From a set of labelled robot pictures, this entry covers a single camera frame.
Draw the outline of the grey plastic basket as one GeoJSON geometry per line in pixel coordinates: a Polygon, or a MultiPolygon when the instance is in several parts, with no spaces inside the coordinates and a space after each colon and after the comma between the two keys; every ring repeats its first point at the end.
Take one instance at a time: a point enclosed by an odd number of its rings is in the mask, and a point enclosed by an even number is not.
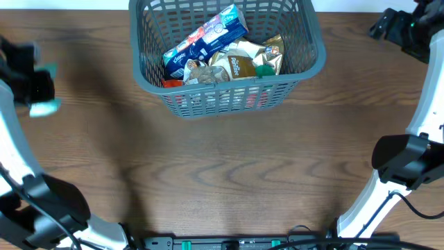
{"type": "Polygon", "coordinates": [[[133,72],[176,116],[280,105],[326,61],[310,0],[130,0],[133,72]]]}

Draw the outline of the Kleenex tissue multipack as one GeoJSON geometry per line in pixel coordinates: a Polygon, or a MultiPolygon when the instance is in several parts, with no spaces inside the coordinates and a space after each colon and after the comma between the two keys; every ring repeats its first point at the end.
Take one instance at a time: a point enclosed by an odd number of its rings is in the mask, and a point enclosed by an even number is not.
{"type": "Polygon", "coordinates": [[[167,76],[183,78],[189,59],[207,61],[217,51],[247,33],[244,14],[235,4],[231,4],[163,54],[167,76]]]}

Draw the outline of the green lid jar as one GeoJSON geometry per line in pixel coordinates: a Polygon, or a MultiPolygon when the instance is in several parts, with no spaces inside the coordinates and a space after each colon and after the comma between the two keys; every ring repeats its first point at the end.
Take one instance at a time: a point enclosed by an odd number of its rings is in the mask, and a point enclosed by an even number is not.
{"type": "Polygon", "coordinates": [[[260,65],[255,68],[256,77],[263,78],[264,76],[275,76],[275,70],[268,65],[260,65]]]}

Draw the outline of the orange pasta packet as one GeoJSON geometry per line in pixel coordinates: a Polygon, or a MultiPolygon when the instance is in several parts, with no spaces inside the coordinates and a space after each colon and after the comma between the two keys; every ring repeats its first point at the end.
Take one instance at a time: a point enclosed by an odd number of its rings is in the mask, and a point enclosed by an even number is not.
{"type": "MultiPolygon", "coordinates": [[[[165,88],[176,88],[184,86],[183,81],[181,80],[162,80],[162,84],[165,88]]],[[[271,85],[266,85],[261,93],[261,100],[259,101],[258,106],[262,106],[267,98],[268,93],[272,90],[271,85]]],[[[232,102],[236,109],[240,109],[243,105],[244,108],[252,108],[255,104],[257,94],[259,93],[259,87],[250,87],[248,89],[248,96],[246,97],[245,104],[242,104],[244,101],[244,97],[246,95],[245,89],[235,89],[232,102]]],[[[190,94],[190,101],[186,100],[184,95],[175,96],[176,103],[180,108],[187,107],[190,103],[192,106],[199,106],[201,104],[201,93],[190,94]]],[[[205,98],[207,100],[206,107],[207,108],[215,108],[216,107],[216,92],[206,92],[205,98]]],[[[229,90],[221,90],[219,92],[219,101],[222,106],[227,106],[230,103],[230,91],[229,90]]]]}

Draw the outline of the small teal tissue packet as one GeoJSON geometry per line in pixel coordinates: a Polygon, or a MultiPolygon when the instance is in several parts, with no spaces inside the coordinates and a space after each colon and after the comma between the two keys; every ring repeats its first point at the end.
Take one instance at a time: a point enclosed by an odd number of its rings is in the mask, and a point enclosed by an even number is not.
{"type": "Polygon", "coordinates": [[[39,74],[39,83],[33,90],[37,95],[37,100],[31,101],[29,106],[29,116],[46,117],[59,111],[62,105],[62,99],[56,97],[54,79],[56,77],[58,66],[54,63],[40,65],[35,68],[39,74]]]}

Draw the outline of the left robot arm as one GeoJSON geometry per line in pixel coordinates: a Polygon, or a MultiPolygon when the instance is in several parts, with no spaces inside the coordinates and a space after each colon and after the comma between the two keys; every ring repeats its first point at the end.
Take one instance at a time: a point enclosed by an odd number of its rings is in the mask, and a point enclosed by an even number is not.
{"type": "Polygon", "coordinates": [[[1,239],[20,249],[129,249],[121,224],[90,212],[71,183],[45,173],[19,123],[57,112],[54,66],[38,66],[36,44],[1,38],[1,239]]]}

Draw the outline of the brown Pantree snack pouch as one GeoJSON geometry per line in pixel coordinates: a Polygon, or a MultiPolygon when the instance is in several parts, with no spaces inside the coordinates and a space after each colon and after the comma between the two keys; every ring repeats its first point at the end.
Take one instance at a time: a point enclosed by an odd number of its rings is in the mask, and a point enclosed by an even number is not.
{"type": "Polygon", "coordinates": [[[245,56],[224,56],[209,66],[199,60],[188,60],[184,68],[185,85],[224,83],[256,78],[251,58],[245,56]]]}

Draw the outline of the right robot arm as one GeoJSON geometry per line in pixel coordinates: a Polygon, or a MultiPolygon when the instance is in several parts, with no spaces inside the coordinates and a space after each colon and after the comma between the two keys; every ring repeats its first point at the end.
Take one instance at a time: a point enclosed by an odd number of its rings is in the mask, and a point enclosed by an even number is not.
{"type": "Polygon", "coordinates": [[[398,201],[443,177],[443,0],[420,0],[412,13],[387,8],[368,34],[428,68],[412,120],[402,135],[378,140],[370,179],[333,225],[336,238],[370,238],[398,201]]]}

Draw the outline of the gold coffee bag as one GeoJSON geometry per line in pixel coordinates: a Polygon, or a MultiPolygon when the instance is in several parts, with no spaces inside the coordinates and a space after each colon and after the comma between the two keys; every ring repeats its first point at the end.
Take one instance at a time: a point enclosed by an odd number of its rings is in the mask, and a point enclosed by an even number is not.
{"type": "Polygon", "coordinates": [[[284,57],[283,39],[278,34],[262,44],[255,44],[241,37],[216,52],[209,59],[208,65],[214,65],[224,56],[245,56],[251,58],[255,68],[260,65],[268,65],[275,70],[275,75],[278,75],[284,57]]]}

